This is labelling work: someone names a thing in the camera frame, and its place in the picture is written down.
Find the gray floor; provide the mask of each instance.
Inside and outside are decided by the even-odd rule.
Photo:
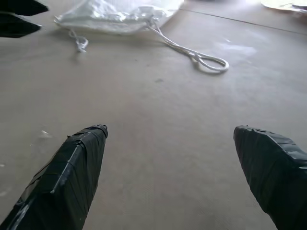
[[[49,5],[32,18],[42,31],[0,40],[0,221],[67,135],[103,123],[109,138],[85,230],[276,229],[248,188],[233,130],[268,129],[307,150],[301,20],[245,1],[187,2],[163,31],[228,60],[213,76],[150,32],[90,35],[77,57],[52,23],[65,6]]]

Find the white rope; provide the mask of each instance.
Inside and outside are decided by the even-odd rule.
[[[69,30],[68,35],[69,37],[72,37],[76,40],[77,50],[79,52],[82,52],[82,53],[86,52],[85,48],[88,45],[88,40],[85,37],[78,36],[76,32],[72,29]]]
[[[217,71],[217,72],[225,72],[225,71],[228,70],[229,64],[224,59],[221,59],[221,58],[218,58],[218,57],[213,57],[213,56],[210,56],[210,55],[207,55],[207,54],[203,54],[203,53],[197,52],[197,51],[192,50],[192,49],[188,49],[186,47],[183,47],[183,46],[176,44],[172,40],[165,37],[163,35],[163,33],[161,32],[160,28],[157,26],[157,24],[155,23],[155,21],[153,19],[151,19],[150,21],[147,22],[147,28],[150,29],[151,31],[154,31],[159,36],[161,36],[163,38],[163,40],[166,42],[166,44],[168,44],[170,47],[172,47],[173,49],[175,49],[178,52],[181,52],[181,53],[188,55],[190,58],[196,60],[198,63],[202,64],[203,66],[207,67],[208,69],[211,69],[211,70],[214,70],[214,71]],[[211,66],[211,65],[205,63],[203,61],[203,59],[207,59],[207,60],[217,62],[220,65],[222,65],[223,67]]]
[[[172,47],[173,49],[175,49],[178,52],[186,54],[187,56],[194,59],[195,61],[202,64],[203,66],[207,67],[208,69],[211,69],[211,70],[214,70],[214,71],[217,71],[217,72],[225,72],[225,71],[228,70],[229,64],[224,59],[221,59],[219,57],[210,56],[210,55],[207,55],[207,54],[203,54],[203,53],[197,52],[197,51],[192,50],[192,49],[188,49],[186,47],[183,47],[183,46],[176,44],[172,40],[165,37],[164,34],[161,32],[160,28],[155,23],[154,19],[151,19],[147,22],[147,28],[150,29],[151,31],[155,32],[159,36],[161,36],[167,45],[169,45],[170,47]],[[69,34],[70,37],[75,39],[76,45],[77,45],[77,50],[79,52],[86,52],[85,48],[88,45],[88,40],[85,37],[78,36],[73,29],[70,29],[68,34]],[[203,59],[214,61],[214,62],[222,65],[223,67],[211,66],[211,65],[205,63],[203,61]]]

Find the white speck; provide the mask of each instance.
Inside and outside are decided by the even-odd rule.
[[[10,190],[11,188],[7,188],[5,191],[0,192],[0,197],[6,196]]]
[[[49,133],[47,133],[46,131],[42,130],[39,137],[40,138],[51,138],[52,136]]]

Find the plastic sheet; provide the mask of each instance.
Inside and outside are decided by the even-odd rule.
[[[81,230],[97,189],[106,138],[103,125],[68,137],[33,177],[0,230]]]
[[[291,139],[238,126],[236,151],[250,189],[279,230],[307,228],[307,154]]]
[[[54,22],[65,28],[133,34],[152,18],[162,26],[184,0],[83,0]]]
[[[282,11],[293,11],[297,15],[307,14],[306,0],[261,0],[262,5]]]

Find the black tape wrap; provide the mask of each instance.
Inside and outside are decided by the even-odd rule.
[[[107,127],[68,137],[32,179],[0,230],[81,230],[94,198]]]
[[[236,151],[250,186],[279,230],[307,229],[307,154],[291,139],[238,126]]]

